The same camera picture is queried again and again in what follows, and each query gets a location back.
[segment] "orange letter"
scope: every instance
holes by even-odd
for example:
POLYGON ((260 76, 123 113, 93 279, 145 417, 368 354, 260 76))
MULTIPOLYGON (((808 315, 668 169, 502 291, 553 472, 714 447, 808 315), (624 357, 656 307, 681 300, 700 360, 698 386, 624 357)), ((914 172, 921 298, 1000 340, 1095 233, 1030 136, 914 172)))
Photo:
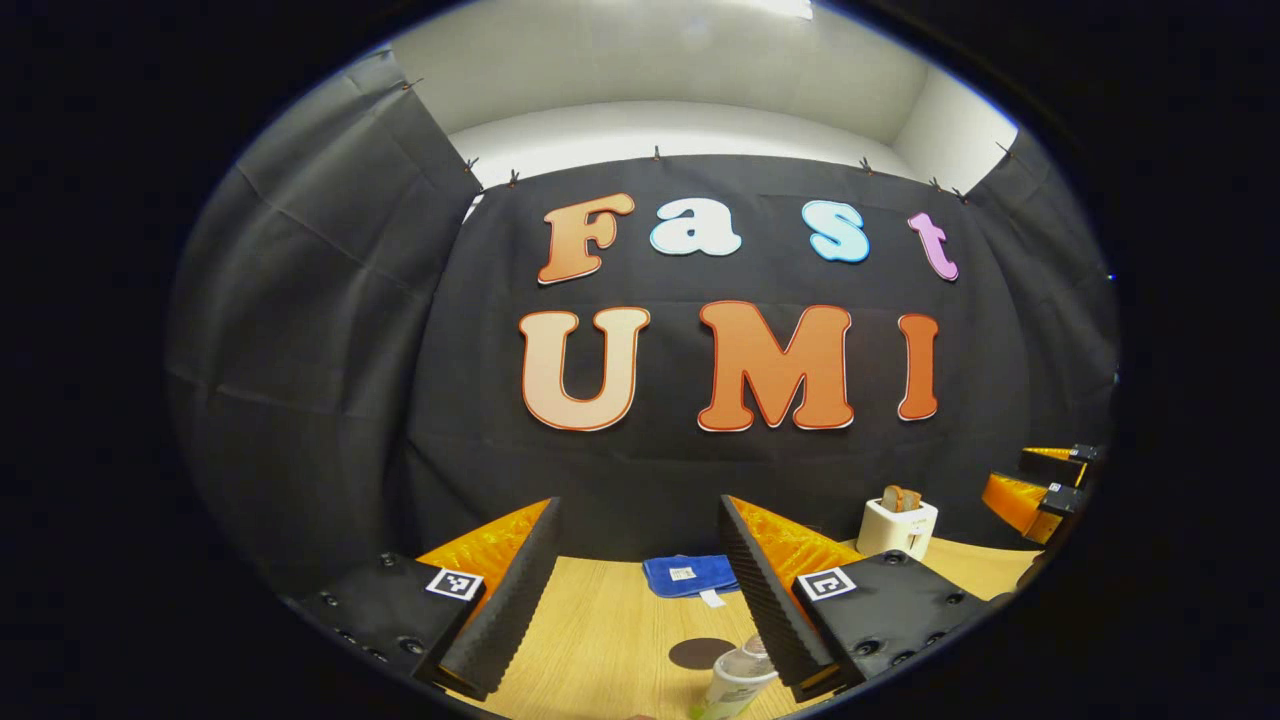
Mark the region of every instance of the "orange letter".
POLYGON ((564 340, 577 328, 572 313, 532 313, 520 320, 525 334, 525 407, 562 430, 599 430, 631 409, 636 388, 636 343, 649 324, 644 307, 609 307, 595 314, 604 331, 604 382, 591 400, 564 393, 564 340))
POLYGON ((854 421, 854 409, 845 401, 845 332, 852 324, 847 310, 806 309, 786 351, 750 302, 712 302, 699 316, 716 336, 712 405, 698 414, 704 430, 732 433, 751 427, 755 416, 742 404, 744 378, 771 428, 782 424, 801 382, 804 400, 791 416, 797 427, 827 430, 854 421))
POLYGON ((906 338, 906 396, 897 404, 897 416, 932 418, 938 411, 938 398, 933 397, 933 338, 938 337, 938 323, 928 315, 902 315, 897 329, 906 338))
POLYGON ((586 241, 594 240, 602 250, 613 245, 618 223, 611 215, 626 215, 636 209, 635 200, 625 192, 588 200, 547 213, 543 220, 552 224, 552 250, 547 266, 538 270, 540 284, 552 284, 590 275, 600 269, 600 259, 586 252, 586 241), (593 213, 599 213, 588 222, 593 213))

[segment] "round coaster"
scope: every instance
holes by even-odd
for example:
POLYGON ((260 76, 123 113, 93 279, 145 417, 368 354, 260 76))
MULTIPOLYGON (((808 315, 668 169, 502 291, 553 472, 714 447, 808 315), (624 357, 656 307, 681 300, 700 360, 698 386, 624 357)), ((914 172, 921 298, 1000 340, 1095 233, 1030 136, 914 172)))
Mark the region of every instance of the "round coaster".
POLYGON ((689 670, 710 670, 716 665, 716 659, 735 647, 737 646, 718 638, 694 638, 671 646, 667 657, 689 670))

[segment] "table surface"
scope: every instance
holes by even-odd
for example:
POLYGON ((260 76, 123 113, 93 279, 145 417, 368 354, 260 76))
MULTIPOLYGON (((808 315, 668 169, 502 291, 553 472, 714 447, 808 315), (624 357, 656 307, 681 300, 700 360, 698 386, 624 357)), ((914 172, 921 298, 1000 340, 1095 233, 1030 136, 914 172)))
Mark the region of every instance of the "table surface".
MULTIPOLYGON (((1012 591, 1036 555, 932 538, 924 565, 991 600, 1012 591)), ((515 720, 626 720, 632 715, 685 720, 707 691, 712 671, 673 664, 667 657, 672 646, 692 638, 741 644, 755 633, 742 593, 721 598, 723 607, 710 607, 699 597, 659 598, 639 562, 559 557, 498 692, 483 703, 454 697, 515 720)), ((739 717, 780 717, 829 697, 796 703, 774 682, 739 717)))

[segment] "clear bottle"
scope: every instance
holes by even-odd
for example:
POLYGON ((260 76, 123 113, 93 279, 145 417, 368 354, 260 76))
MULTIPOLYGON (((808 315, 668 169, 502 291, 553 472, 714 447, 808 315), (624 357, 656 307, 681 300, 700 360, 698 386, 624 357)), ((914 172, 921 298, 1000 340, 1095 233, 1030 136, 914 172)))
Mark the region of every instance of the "clear bottle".
POLYGON ((737 716, 777 676, 760 635, 751 635, 742 647, 716 660, 712 684, 689 716, 694 720, 726 720, 737 716))

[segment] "blue cloth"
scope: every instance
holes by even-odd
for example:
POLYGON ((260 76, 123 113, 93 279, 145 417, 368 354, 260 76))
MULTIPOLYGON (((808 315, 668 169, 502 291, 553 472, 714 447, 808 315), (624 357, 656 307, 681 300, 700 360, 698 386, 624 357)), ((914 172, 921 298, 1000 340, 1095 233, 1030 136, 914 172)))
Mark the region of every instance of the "blue cloth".
POLYGON ((645 560, 643 568, 649 589, 658 597, 692 597, 708 589, 732 592, 739 588, 728 557, 723 555, 654 557, 645 560))

